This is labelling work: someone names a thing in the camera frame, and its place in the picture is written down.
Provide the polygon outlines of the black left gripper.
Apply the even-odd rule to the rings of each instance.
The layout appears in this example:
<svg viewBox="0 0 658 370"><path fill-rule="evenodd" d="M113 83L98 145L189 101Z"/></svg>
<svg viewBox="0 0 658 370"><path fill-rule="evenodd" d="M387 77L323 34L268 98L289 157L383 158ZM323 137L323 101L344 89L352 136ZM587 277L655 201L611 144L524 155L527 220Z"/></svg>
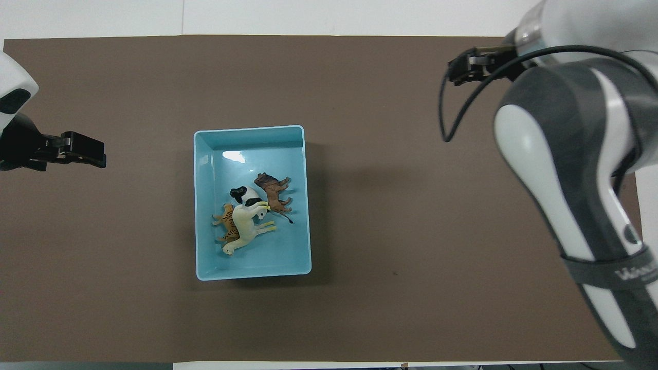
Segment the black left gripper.
<svg viewBox="0 0 658 370"><path fill-rule="evenodd" d="M45 135L31 119L22 113L16 114L0 134L0 172L11 171L21 167L46 171L47 163L88 164L104 169L107 166L105 143L84 134L75 132L62 133L63 151L68 153L64 159L59 158L59 148L53 143L61 137ZM101 155L88 157L82 155Z"/></svg>

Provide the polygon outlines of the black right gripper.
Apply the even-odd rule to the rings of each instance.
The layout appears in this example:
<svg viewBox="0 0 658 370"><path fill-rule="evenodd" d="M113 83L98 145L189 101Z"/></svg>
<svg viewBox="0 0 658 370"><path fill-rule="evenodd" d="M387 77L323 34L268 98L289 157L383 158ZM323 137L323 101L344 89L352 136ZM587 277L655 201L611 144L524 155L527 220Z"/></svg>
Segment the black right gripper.
<svg viewBox="0 0 658 370"><path fill-rule="evenodd" d="M450 61L448 63L447 75L454 86L483 81L518 56L516 47L513 45L475 47L462 52ZM524 71L535 66L538 65L533 61L519 62L516 65L510 66L498 78L505 78L514 82Z"/></svg>

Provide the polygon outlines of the orange striped tiger toy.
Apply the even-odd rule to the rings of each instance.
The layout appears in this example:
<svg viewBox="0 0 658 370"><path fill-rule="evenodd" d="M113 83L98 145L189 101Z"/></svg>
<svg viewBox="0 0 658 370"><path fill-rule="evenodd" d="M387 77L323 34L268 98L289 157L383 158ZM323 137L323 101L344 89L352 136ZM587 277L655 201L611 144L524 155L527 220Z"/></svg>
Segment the orange striped tiger toy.
<svg viewBox="0 0 658 370"><path fill-rule="evenodd" d="M237 229L237 226L233 222L233 209L234 206L231 203L225 203L223 205L223 210L224 212L219 215L219 214L212 214L212 225L218 226L218 225L223 225L224 229L226 229L226 232L224 236L219 237L218 240L220 242L223 242L224 244L228 242L233 242L236 241L237 239L240 238L239 230Z"/></svg>

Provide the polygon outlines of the black and white panda toy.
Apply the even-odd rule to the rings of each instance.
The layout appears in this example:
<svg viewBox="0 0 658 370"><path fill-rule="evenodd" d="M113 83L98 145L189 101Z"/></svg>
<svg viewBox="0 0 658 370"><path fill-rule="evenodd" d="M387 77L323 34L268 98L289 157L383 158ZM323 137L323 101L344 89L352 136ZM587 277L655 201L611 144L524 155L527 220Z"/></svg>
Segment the black and white panda toy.
<svg viewBox="0 0 658 370"><path fill-rule="evenodd" d="M232 188L229 192L230 196L237 201L235 210L246 209L249 211L253 210L265 210L270 211L270 206L266 201L260 198L256 190L251 187L239 187Z"/></svg>

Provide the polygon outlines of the cream llama toy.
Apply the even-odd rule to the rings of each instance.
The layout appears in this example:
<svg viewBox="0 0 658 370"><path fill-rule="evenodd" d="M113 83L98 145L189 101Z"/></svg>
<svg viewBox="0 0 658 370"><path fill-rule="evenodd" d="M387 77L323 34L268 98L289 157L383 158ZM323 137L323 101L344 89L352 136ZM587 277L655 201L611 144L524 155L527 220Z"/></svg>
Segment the cream llama toy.
<svg viewBox="0 0 658 370"><path fill-rule="evenodd" d="M258 201L251 206L239 205L233 209L232 220L239 233L239 238L235 241L224 244L222 250L226 255L233 255L234 251L242 248L252 242L259 234L274 231L277 229L273 221L268 221L262 225L256 226L253 217L262 211L270 211L270 206L266 201Z"/></svg>

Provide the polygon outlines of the brown lion toy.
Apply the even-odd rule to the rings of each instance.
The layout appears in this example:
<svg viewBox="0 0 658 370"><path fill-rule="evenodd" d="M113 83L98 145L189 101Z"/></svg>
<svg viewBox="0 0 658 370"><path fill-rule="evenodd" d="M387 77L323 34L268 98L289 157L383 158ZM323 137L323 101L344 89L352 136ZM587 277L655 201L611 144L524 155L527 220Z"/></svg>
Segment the brown lion toy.
<svg viewBox="0 0 658 370"><path fill-rule="evenodd" d="M278 213L287 218L290 224L294 221L287 215L292 209L288 208L288 204L292 201L291 197L286 200L280 200L280 192L287 190L289 187L290 178L286 177L283 180L268 175L266 172L258 173L254 184L260 187L266 194L266 201L270 206L272 212Z"/></svg>

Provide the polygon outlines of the light blue storage box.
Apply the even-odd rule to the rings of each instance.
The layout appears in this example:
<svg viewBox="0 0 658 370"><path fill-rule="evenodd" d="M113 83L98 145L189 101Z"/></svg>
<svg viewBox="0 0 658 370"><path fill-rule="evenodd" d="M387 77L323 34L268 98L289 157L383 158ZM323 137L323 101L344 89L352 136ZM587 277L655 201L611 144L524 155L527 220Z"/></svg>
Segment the light blue storage box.
<svg viewBox="0 0 658 370"><path fill-rule="evenodd" d="M269 128L207 129L193 136L195 255L200 281L218 281L307 274L311 270L306 145L299 125ZM229 204L237 204L230 190L253 188L266 200L255 180L289 182L278 195L291 199L285 215L266 212L256 236L233 255L223 252L220 238L226 227L218 219Z"/></svg>

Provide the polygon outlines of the brown table mat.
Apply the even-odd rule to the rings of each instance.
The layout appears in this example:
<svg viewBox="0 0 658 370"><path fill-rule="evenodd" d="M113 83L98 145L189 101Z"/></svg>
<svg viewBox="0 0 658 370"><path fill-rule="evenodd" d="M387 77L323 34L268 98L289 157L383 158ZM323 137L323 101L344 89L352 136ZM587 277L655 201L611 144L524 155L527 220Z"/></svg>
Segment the brown table mat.
<svg viewBox="0 0 658 370"><path fill-rule="evenodd" d="M497 150L506 81L451 143L446 63L491 38L7 40L43 133L107 166L0 173L0 362L618 360ZM309 274L202 282L193 134L298 124Z"/></svg>

